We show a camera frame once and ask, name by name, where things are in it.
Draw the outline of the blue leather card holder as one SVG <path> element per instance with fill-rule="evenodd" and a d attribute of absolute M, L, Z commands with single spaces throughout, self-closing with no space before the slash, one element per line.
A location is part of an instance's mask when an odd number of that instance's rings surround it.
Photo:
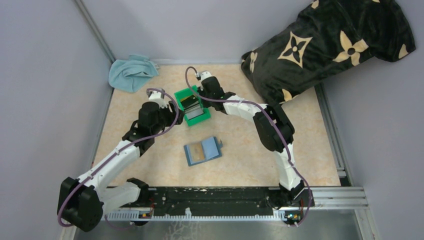
<path fill-rule="evenodd" d="M 202 144 L 205 159 L 200 162 L 192 162 L 192 154 L 190 151 L 191 150 L 190 146 L 192 144 L 199 143 L 199 142 Z M 191 167 L 191 166 L 202 164 L 202 163 L 222 157 L 223 155 L 222 147 L 223 147 L 222 141 L 218 139 L 216 136 L 211 136 L 201 141 L 192 142 L 190 144 L 184 145 L 183 149 L 186 156 L 187 165 Z"/>

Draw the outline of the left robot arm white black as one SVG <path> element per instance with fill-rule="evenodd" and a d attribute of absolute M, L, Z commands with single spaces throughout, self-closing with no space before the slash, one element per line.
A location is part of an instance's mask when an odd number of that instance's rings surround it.
<path fill-rule="evenodd" d="M 184 111 L 173 101 L 142 104 L 135 120 L 107 157 L 77 178 L 60 185 L 57 221 L 63 227 L 93 230 L 108 213 L 128 204 L 151 206 L 149 185 L 129 178 L 120 186 L 109 184 L 154 144 L 155 138 L 183 122 Z"/>

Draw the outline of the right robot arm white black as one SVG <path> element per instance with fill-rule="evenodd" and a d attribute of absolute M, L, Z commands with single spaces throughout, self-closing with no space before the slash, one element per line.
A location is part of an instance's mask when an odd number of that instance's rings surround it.
<path fill-rule="evenodd" d="M 218 79 L 209 72 L 197 76 L 197 91 L 206 107 L 252 122 L 262 145 L 275 155 L 282 197 L 292 201 L 305 188 L 296 170 L 293 141 L 295 129 L 282 107 L 245 100 L 233 92 L 224 92 Z"/>

